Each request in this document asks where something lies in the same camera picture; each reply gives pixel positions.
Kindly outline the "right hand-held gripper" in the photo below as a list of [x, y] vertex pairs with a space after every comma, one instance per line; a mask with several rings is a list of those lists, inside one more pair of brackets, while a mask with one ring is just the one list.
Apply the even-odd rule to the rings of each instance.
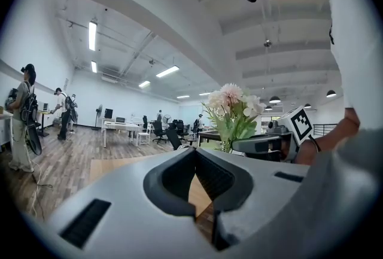
[[234, 140], [232, 149], [251, 159], [293, 163], [301, 144], [312, 138], [313, 131], [304, 107], [300, 106], [271, 120], [265, 134]]

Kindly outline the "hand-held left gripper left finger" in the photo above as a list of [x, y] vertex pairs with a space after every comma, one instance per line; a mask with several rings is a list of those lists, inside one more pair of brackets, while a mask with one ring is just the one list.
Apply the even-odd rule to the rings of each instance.
[[194, 149], [126, 164], [66, 199], [47, 225], [71, 258], [208, 258], [188, 201]]

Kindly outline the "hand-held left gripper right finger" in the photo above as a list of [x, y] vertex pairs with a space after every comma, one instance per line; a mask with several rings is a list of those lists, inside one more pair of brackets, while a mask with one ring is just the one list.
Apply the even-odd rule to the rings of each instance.
[[195, 173], [213, 202], [213, 242], [196, 252], [308, 252], [307, 229], [289, 205], [307, 166], [197, 148]]

